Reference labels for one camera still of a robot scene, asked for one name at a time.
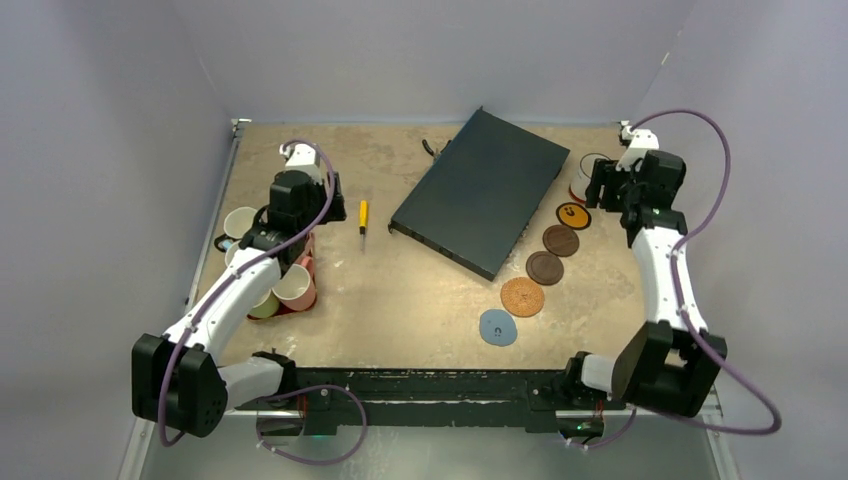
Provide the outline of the orange smiley coaster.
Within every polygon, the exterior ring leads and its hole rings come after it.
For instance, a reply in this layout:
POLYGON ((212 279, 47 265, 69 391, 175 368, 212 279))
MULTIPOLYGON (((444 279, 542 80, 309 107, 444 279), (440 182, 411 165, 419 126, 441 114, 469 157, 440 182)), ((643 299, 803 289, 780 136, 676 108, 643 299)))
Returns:
POLYGON ((589 228, 592 224, 590 212, 580 203, 566 202, 556 208, 555 215, 560 224, 575 231, 589 228))

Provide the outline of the dark wooden coaster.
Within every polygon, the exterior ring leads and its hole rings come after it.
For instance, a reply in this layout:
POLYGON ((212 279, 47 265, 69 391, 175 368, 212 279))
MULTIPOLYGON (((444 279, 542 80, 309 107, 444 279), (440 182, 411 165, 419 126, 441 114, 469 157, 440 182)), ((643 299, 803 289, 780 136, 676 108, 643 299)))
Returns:
POLYGON ((543 286, 555 285, 564 275, 562 261, 548 251, 532 253, 526 261, 525 269, 529 278, 543 286))
POLYGON ((543 246, 548 252, 558 257, 570 257, 580 247, 577 233, 566 225, 552 225, 542 235, 543 246))

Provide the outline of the pink mug front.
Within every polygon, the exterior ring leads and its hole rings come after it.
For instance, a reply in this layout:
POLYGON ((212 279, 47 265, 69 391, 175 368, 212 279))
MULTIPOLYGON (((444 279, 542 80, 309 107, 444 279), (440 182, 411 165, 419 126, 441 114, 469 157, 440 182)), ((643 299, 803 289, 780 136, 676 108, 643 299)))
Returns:
POLYGON ((317 290, 314 280, 314 259, 304 256, 289 267, 271 292, 286 308, 302 312, 316 301, 317 290))

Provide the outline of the woven cork coaster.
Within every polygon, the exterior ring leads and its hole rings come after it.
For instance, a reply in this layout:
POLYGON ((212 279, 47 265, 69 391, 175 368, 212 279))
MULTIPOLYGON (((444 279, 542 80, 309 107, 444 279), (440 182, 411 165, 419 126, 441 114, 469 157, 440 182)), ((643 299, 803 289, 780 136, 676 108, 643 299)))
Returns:
POLYGON ((545 303, 542 288, 528 277, 506 281, 501 288, 500 299, 507 312, 521 318, 536 315, 545 303))

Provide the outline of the blue grey smiley coaster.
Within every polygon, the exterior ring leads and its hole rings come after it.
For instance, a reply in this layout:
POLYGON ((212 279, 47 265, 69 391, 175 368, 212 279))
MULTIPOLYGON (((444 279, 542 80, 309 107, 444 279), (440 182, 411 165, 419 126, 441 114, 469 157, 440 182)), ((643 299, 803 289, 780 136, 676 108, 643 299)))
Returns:
POLYGON ((518 337, 513 317, 502 309, 489 309, 480 315, 479 333, 484 342, 498 347, 510 346, 518 337))

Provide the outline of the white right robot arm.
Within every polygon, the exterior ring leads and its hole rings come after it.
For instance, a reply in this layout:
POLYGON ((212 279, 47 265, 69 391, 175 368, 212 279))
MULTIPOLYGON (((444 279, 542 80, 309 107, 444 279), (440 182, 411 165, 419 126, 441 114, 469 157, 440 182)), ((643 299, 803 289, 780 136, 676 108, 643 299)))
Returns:
POLYGON ((670 207, 685 165, 649 151, 627 168, 600 160, 602 215, 547 193, 566 152, 452 152, 359 249, 322 237, 328 355, 411 370, 573 370, 564 399, 600 391, 693 416, 717 375, 670 207))

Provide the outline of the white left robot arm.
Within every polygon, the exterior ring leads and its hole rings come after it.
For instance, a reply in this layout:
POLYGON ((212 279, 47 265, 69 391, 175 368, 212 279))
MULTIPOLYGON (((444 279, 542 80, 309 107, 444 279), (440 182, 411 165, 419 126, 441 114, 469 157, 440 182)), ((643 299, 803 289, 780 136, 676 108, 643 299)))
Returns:
POLYGON ((268 204, 235 237, 237 251, 224 273, 163 334, 144 334, 133 345, 133 414, 161 431, 203 438, 225 411, 246 402, 261 397, 275 409, 292 405, 298 382, 285 373, 290 365, 285 356, 259 352, 231 367, 219 366, 218 360, 261 296, 305 257, 314 228, 346 217, 337 172, 278 173, 268 204))

